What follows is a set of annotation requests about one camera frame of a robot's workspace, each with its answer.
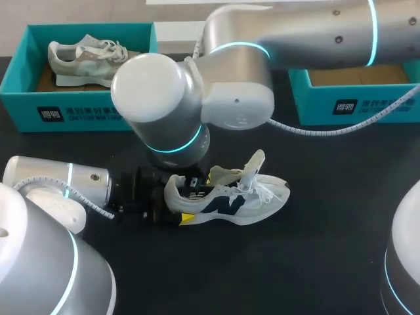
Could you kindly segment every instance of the yellow tag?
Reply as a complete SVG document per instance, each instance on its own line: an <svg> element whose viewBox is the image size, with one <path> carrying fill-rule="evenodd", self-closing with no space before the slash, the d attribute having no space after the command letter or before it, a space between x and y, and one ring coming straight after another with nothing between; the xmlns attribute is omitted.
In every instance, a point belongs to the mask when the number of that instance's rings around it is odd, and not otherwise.
<svg viewBox="0 0 420 315"><path fill-rule="evenodd" d="M184 224L185 224L185 223L187 223L188 221L190 221L190 220L194 219L194 217L195 217L195 215L191 215L191 214L189 214L189 213L183 213L183 214L181 215L181 219L182 219L182 221L181 221L181 223L180 223L179 225L184 225Z"/></svg>

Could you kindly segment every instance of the n logo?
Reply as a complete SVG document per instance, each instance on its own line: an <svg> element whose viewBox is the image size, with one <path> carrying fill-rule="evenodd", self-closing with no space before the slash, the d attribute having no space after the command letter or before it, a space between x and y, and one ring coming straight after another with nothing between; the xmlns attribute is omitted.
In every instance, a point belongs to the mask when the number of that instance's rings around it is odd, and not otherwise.
<svg viewBox="0 0 420 315"><path fill-rule="evenodd" d="M232 202L232 205L229 205L229 199L229 197L225 196L216 197L201 211L201 213L210 213L217 210L217 213L221 213L223 215L235 215L239 208L245 203L245 199L242 196L238 196Z"/></svg>

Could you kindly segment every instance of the shoe heel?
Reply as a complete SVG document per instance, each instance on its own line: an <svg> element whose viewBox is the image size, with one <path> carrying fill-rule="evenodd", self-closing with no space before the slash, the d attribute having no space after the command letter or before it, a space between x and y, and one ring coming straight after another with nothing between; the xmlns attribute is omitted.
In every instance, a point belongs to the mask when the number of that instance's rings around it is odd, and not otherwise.
<svg viewBox="0 0 420 315"><path fill-rule="evenodd" d="M77 77L72 75L56 75L55 85L57 87L80 87L88 84L98 84L103 87L111 87L111 80L100 79L97 77Z"/></svg>

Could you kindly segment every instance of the black table surface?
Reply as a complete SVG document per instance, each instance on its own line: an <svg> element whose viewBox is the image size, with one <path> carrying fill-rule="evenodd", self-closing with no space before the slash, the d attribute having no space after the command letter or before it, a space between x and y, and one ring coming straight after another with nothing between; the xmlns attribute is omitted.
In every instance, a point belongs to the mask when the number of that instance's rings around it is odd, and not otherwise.
<svg viewBox="0 0 420 315"><path fill-rule="evenodd" d="M9 61L0 58L0 79ZM274 118L297 124L287 74L274 82ZM114 224L93 213L84 239L114 270L114 314L385 314L380 273L394 212L420 179L420 125L327 138L269 125L210 130L213 164L240 168L262 148L262 173L291 185L287 205L242 227ZM15 155L115 171L148 164L133 133L19 134L0 106L0 169Z"/></svg>

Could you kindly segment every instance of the black logo on box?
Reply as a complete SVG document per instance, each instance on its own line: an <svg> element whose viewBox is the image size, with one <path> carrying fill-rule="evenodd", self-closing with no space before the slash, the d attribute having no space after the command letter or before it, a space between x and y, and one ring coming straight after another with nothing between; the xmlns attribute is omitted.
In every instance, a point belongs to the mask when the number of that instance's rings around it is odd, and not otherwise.
<svg viewBox="0 0 420 315"><path fill-rule="evenodd" d="M45 123L61 123L64 121L60 108L56 106L51 107L37 107L42 121Z"/></svg>
<svg viewBox="0 0 420 315"><path fill-rule="evenodd" d="M358 100L338 100L335 103L333 115L350 115L356 109Z"/></svg>

